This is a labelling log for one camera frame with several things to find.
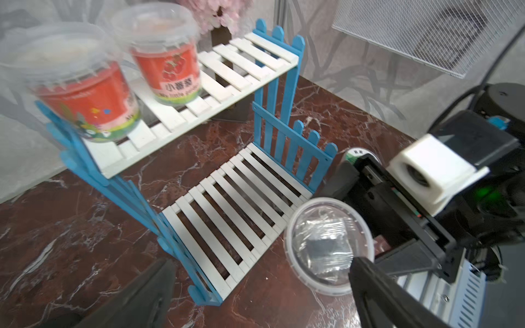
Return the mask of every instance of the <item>red label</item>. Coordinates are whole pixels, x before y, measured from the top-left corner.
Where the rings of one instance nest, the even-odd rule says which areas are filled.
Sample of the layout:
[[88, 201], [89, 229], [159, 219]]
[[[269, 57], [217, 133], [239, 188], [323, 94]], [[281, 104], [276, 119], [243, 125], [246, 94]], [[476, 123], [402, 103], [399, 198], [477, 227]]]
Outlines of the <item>red label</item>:
[[118, 139], [140, 117], [138, 103], [116, 62], [80, 83], [34, 92], [86, 137]]
[[165, 101], [186, 103], [201, 88], [201, 71], [194, 44], [162, 54], [132, 51], [142, 75], [153, 93]]

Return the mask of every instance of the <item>red marble countertop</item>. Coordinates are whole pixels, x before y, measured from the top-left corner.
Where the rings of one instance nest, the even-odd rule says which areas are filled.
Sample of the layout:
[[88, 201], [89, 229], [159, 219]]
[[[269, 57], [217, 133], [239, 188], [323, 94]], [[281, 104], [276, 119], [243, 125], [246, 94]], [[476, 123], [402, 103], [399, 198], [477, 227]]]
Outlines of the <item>red marble countertop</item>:
[[[349, 146], [367, 148], [387, 163], [413, 141], [303, 78], [290, 125], [296, 119], [304, 122], [304, 135], [320, 133], [322, 148], [337, 145], [335, 163]], [[160, 211], [252, 140], [252, 120], [211, 121], [122, 176]], [[0, 316], [15, 328], [93, 312], [155, 259], [169, 257], [155, 237], [69, 171], [54, 176], [0, 205]], [[351, 295], [316, 294], [296, 278], [281, 237], [220, 307], [196, 306], [187, 294], [190, 283], [179, 266], [166, 327], [359, 326]]]

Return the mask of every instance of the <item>metal mesh panel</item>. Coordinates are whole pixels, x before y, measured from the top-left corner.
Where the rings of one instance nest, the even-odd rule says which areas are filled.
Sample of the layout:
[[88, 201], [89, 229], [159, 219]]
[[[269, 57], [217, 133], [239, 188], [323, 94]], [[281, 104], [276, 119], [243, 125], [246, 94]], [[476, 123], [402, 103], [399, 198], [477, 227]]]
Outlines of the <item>metal mesh panel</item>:
[[340, 0], [332, 27], [462, 78], [524, 12], [523, 0]]

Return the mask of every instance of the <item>wooden shelf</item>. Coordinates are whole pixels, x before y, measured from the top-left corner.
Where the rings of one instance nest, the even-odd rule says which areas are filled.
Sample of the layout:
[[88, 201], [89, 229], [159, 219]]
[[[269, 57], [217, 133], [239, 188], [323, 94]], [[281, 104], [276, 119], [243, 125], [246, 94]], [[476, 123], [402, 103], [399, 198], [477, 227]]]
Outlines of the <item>wooden shelf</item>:
[[[203, 51], [198, 54], [198, 59], [201, 67], [209, 68], [230, 85], [223, 87], [201, 71], [202, 88], [209, 95], [204, 98], [197, 97], [186, 104], [184, 109], [177, 111], [171, 106], [158, 103], [142, 78], [131, 81], [131, 89], [159, 119], [159, 123], [149, 128], [141, 121], [128, 135], [129, 140], [119, 145], [114, 142], [94, 143], [84, 140], [103, 176], [111, 178], [117, 175], [296, 67], [299, 61], [297, 55], [254, 33], [249, 33], [242, 39], [233, 39], [227, 46], [218, 45], [213, 51]], [[225, 60], [232, 62], [247, 74], [242, 76], [236, 73], [222, 63]]]
[[[258, 159], [267, 164], [269, 169], [265, 168]], [[238, 174], [235, 169], [239, 170], [242, 175]], [[225, 177], [231, 179], [238, 188], [232, 186]], [[285, 180], [291, 188], [281, 182], [281, 179]], [[215, 188], [215, 185], [226, 192], [231, 203]], [[224, 221], [224, 218], [203, 195], [204, 193], [213, 199], [239, 232], [250, 242], [253, 246], [251, 251]], [[250, 143], [219, 169], [213, 171], [209, 177], [190, 189], [186, 195], [177, 199], [173, 205], [164, 209], [162, 213], [224, 300], [286, 228], [297, 207], [301, 206], [311, 196], [312, 193], [293, 176], [276, 164], [256, 145]], [[238, 213], [232, 205], [240, 208], [249, 216], [250, 220], [264, 233], [262, 238], [257, 236], [242, 219], [242, 213]], [[242, 258], [239, 264], [235, 262], [223, 244], [219, 242], [197, 214], [196, 208], [203, 210], [225, 237], [225, 240], [239, 254]], [[271, 224], [261, 216], [262, 213], [271, 219]], [[229, 273], [226, 279], [221, 276], [210, 258], [182, 223], [179, 215], [188, 218], [200, 237], [206, 241], [214, 255], [226, 268]]]

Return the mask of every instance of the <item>clear plastic container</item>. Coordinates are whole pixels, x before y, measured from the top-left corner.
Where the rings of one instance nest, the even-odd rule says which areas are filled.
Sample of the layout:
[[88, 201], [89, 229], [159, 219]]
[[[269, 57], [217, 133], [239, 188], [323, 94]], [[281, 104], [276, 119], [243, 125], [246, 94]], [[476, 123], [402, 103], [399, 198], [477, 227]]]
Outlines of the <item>clear plastic container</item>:
[[12, 34], [0, 43], [7, 80], [22, 85], [83, 137], [115, 141], [141, 119], [109, 36], [88, 23], [56, 23]]
[[301, 205], [285, 231], [285, 253], [293, 271], [310, 289], [324, 295], [352, 292], [352, 259], [374, 261], [374, 241], [364, 219], [350, 205], [319, 197]]
[[189, 9], [171, 3], [139, 4], [117, 12], [108, 27], [134, 58], [158, 102], [179, 106], [200, 94], [200, 34]]

